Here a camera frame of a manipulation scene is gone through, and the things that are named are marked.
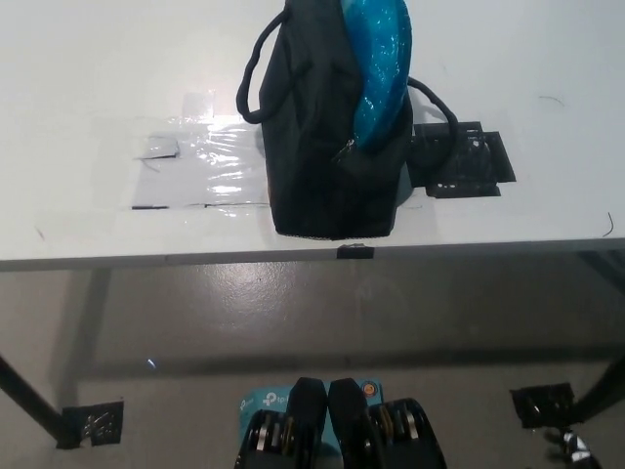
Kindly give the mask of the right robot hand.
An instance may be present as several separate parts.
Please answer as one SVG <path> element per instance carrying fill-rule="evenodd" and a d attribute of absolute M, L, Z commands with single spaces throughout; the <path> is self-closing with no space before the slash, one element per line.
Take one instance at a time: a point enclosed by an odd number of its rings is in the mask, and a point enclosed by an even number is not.
<path fill-rule="evenodd" d="M 570 428 L 548 429 L 545 440 L 551 445 L 547 459 L 567 469 L 602 469 L 588 445 Z"/>

